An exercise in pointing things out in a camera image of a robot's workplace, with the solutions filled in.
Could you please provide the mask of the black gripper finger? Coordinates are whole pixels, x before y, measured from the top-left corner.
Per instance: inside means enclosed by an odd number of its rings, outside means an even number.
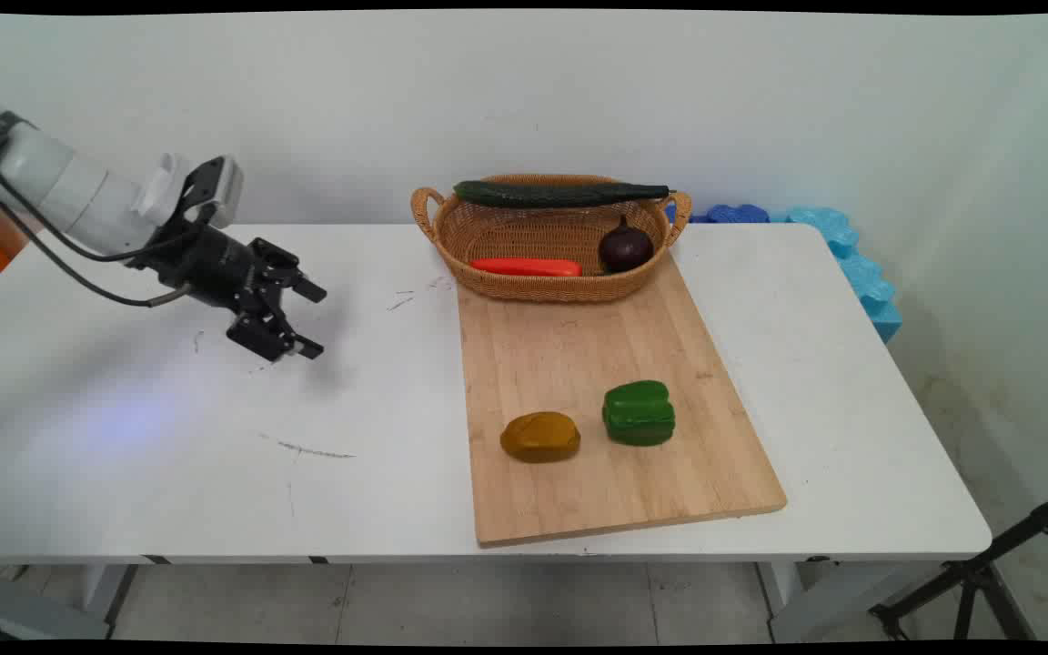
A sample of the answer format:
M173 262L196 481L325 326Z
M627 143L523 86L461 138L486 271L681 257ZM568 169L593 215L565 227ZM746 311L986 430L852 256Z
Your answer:
M264 361L285 356L315 361L324 353L323 345L296 333L288 323L269 312L241 311L230 323L226 337Z
M328 291L318 286L299 266L294 253L265 239L252 241L252 253L259 262L254 279L279 287L290 287L296 294L312 303L324 301Z

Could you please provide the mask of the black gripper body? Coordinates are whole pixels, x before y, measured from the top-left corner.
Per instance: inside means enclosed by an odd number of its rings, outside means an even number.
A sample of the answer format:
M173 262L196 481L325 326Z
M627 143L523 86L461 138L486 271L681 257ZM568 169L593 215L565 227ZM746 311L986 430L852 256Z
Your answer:
M191 221L169 221L156 230L145 253L128 261L129 268L154 270L163 286L187 287L192 298L233 314L265 311L261 293L279 302L283 288L254 279L258 265L252 244Z

